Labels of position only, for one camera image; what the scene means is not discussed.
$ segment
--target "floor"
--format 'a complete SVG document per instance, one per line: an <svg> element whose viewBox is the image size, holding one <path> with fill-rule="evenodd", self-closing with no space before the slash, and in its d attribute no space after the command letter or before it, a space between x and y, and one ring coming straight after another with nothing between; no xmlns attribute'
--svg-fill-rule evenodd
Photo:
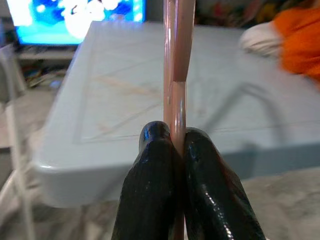
<svg viewBox="0 0 320 240"><path fill-rule="evenodd" d="M54 101L55 92L35 89L17 102L24 132L41 129ZM4 113L0 114L0 148L8 145ZM109 240L117 202L93 204L82 208L51 208L41 202L39 183L32 169L26 171L28 196L33 202L39 240ZM243 182L244 189L265 235L270 240L317 240L320 236L320 168L288 172ZM7 206L0 222L1 240L23 240L23 225L17 196Z"/></svg>

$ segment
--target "orange fabric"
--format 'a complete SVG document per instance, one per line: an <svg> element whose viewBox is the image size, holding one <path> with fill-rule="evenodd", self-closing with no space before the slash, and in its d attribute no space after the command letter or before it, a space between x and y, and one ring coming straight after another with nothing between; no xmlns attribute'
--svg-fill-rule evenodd
<svg viewBox="0 0 320 240"><path fill-rule="evenodd" d="M273 21L283 36L282 67L320 81L320 7L295 7Z"/></svg>

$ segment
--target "white fabric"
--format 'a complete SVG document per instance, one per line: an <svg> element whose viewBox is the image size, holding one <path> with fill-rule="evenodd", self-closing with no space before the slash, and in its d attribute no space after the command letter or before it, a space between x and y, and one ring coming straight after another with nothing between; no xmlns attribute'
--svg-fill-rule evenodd
<svg viewBox="0 0 320 240"><path fill-rule="evenodd" d="M279 57L282 36L277 32L272 22L258 24L247 29L240 38L240 47L248 52L262 56Z"/></svg>

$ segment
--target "table top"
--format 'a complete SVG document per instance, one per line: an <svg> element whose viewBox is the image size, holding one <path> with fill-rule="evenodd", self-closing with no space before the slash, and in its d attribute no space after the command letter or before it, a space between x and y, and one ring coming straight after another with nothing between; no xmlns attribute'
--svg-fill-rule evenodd
<svg viewBox="0 0 320 240"><path fill-rule="evenodd" d="M206 131L242 178L312 167L311 156L312 163L299 164L302 151L314 156L317 148L310 148L320 143L319 92L275 59L239 49L241 34L195 27L187 126ZM163 59L162 24L92 23L34 158L46 203L70 207L119 197L140 131L163 119ZM241 155L248 152L254 155Z"/></svg>

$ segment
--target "television screen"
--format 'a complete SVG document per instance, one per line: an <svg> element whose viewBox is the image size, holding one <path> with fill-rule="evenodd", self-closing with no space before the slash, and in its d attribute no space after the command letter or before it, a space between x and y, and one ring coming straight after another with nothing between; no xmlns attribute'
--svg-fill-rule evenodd
<svg viewBox="0 0 320 240"><path fill-rule="evenodd" d="M146 0L7 0L21 44L75 45L92 21L145 20Z"/></svg>

